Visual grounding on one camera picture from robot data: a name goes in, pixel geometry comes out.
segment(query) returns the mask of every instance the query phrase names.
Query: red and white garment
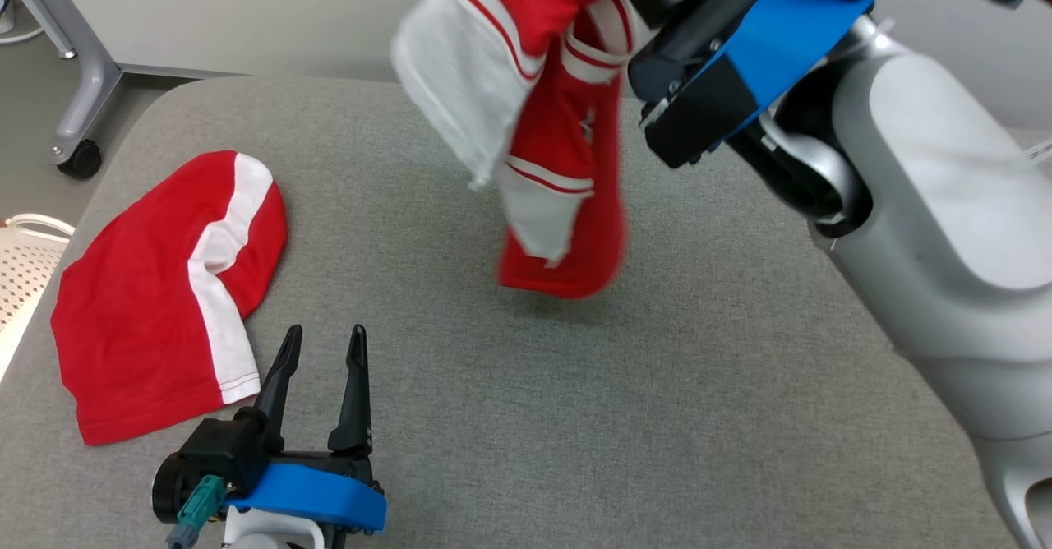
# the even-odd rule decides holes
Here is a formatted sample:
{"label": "red and white garment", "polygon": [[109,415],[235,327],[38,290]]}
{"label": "red and white garment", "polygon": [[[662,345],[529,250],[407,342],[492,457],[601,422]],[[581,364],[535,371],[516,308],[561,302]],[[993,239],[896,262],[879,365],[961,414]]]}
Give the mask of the red and white garment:
{"label": "red and white garment", "polygon": [[270,171],[206,152],[117,216],[63,272],[52,330],[84,444],[139,436],[260,391],[243,319],[285,246]]}
{"label": "red and white garment", "polygon": [[648,33],[627,0],[423,0],[402,21],[406,93],[501,190],[506,286],[581,298],[616,272],[620,77]]}

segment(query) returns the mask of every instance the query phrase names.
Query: white stripe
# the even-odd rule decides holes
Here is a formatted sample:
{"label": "white stripe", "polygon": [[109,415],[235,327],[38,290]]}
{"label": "white stripe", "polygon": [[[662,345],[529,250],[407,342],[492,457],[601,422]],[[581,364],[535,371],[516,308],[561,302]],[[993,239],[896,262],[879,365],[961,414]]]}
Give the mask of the white stripe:
{"label": "white stripe", "polygon": [[402,87],[474,176],[472,189],[503,162],[535,82],[510,59],[491,22],[463,0],[422,0],[394,36],[391,63]]}
{"label": "white stripe", "polygon": [[567,178],[567,176],[549,171],[545,167],[541,167],[540,164],[530,163],[529,160],[519,159],[518,156],[509,155],[505,162],[508,166],[514,167],[514,169],[523,171],[523,174],[533,175],[534,178],[542,179],[557,186],[557,188],[563,188],[564,190],[589,190],[595,185],[590,179]]}
{"label": "white stripe", "polygon": [[589,84],[602,84],[603,82],[610,82],[621,73],[621,68],[606,68],[606,66],[595,66],[593,63],[583,61],[583,59],[578,58],[563,43],[563,54],[561,58],[563,62],[563,68],[570,77],[576,78],[579,81],[588,82]]}
{"label": "white stripe", "polygon": [[581,52],[582,55],[588,56],[593,61],[608,63],[610,66],[620,66],[623,63],[628,62],[628,55],[612,55],[609,52],[601,50],[599,47],[591,47],[588,43],[576,39],[573,36],[573,25],[566,33],[566,42],[570,44],[574,50]]}
{"label": "white stripe", "polygon": [[621,21],[621,13],[613,0],[599,0],[588,5],[588,14],[599,36],[602,37],[603,46],[608,52],[615,55],[624,55],[628,52],[628,37],[625,36],[625,22]]}
{"label": "white stripe", "polygon": [[510,166],[497,171],[497,185],[515,239],[526,255],[554,268],[570,250],[573,225],[586,194],[554,192],[515,174]]}
{"label": "white stripe", "polygon": [[270,171],[250,156],[234,159],[234,196],[226,216],[207,224],[186,262],[190,289],[208,334],[208,348],[223,403],[260,391],[259,369],[241,313],[218,274],[229,269],[248,243],[251,226],[274,183]]}
{"label": "white stripe", "polygon": [[[463,6],[467,7],[467,9],[470,9],[471,13],[478,13],[478,6],[472,5],[472,3],[470,3],[469,1],[467,0],[458,0],[458,1],[461,2]],[[497,20],[498,24],[501,25],[501,28],[504,29],[504,33],[507,33],[508,39],[511,40],[511,44],[512,47],[514,48],[515,56],[518,56],[519,63],[520,65],[522,65],[523,70],[525,70],[526,74],[531,75],[531,77],[532,75],[540,73],[541,66],[544,66],[544,55],[541,55],[540,58],[537,58],[537,56],[526,55],[525,52],[523,52],[522,42],[519,40],[519,27],[518,25],[515,25],[515,21],[513,20],[513,18],[511,18],[511,14],[508,13],[508,9],[504,6],[504,3],[501,2],[501,0],[476,0],[476,1],[482,3],[482,5],[485,6],[487,11],[489,11],[489,14],[492,15],[494,20]],[[492,25],[484,14],[478,14],[478,17],[482,18],[481,21],[483,21],[484,24]]]}

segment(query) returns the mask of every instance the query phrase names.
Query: gray robot arm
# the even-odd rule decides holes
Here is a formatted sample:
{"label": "gray robot arm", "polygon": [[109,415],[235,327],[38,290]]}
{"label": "gray robot arm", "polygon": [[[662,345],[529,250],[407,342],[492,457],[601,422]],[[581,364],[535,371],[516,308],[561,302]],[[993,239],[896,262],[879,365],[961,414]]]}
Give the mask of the gray robot arm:
{"label": "gray robot arm", "polygon": [[812,219],[812,240],[968,433],[1016,541],[1044,548],[1052,182],[938,62],[868,20],[839,48],[827,95],[784,103],[830,104],[839,171],[865,190],[857,226]]}
{"label": "gray robot arm", "polygon": [[632,0],[668,21],[629,66],[648,145],[679,167],[726,141],[801,212],[970,436],[1016,541],[1052,548],[1052,182],[938,62],[868,17],[753,122],[770,102],[722,48],[754,1]]}

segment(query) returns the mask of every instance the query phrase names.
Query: gray fabric surface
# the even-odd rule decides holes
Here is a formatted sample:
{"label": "gray fabric surface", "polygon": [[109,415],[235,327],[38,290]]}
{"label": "gray fabric surface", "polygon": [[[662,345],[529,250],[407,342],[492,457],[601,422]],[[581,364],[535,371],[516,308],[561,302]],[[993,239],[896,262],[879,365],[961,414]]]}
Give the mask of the gray fabric surface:
{"label": "gray fabric surface", "polygon": [[[1013,546],[966,436],[798,217],[731,152],[669,171],[635,115],[626,104],[629,256],[589,301],[498,287],[495,194],[466,189],[397,85],[353,81],[169,93],[63,265],[197,152],[267,163],[289,245],[247,325],[261,370],[304,325],[288,448],[324,448],[351,326],[369,333],[390,518],[350,547]],[[0,385],[0,546],[161,547],[147,489],[198,421],[85,448],[47,323],[56,284]]]}

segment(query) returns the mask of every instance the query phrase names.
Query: gray floor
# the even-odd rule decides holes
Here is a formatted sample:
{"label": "gray floor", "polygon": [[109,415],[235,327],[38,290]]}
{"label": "gray floor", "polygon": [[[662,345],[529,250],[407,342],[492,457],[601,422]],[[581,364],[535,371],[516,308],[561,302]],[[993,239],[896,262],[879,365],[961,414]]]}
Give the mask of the gray floor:
{"label": "gray floor", "polygon": [[[32,25],[22,17],[15,35],[31,32]],[[42,212],[72,224],[80,219],[105,166],[95,178],[79,182],[59,174],[43,157],[79,81],[79,62],[58,58],[45,36],[0,46],[0,219],[19,212]],[[116,152],[139,115],[182,82],[125,77],[89,136],[103,156]]]}

